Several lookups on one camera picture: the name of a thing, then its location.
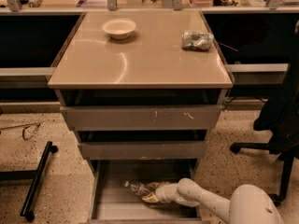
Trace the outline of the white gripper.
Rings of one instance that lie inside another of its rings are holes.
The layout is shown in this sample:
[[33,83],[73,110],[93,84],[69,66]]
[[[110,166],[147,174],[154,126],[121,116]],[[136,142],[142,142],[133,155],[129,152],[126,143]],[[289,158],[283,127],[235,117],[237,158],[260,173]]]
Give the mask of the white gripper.
[[146,203],[170,203],[170,199],[167,196],[167,192],[169,190],[168,182],[150,182],[146,185],[146,187],[154,191],[147,196],[142,197],[142,200]]

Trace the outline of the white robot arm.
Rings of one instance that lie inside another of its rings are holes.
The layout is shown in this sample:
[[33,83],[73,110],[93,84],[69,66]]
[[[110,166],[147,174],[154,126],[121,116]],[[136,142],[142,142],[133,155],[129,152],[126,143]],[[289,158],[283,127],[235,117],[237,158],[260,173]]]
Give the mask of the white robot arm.
[[253,185],[239,186],[230,199],[203,189],[189,178],[177,183],[152,182],[142,185],[137,193],[147,203],[201,204],[225,224],[285,224],[268,194]]

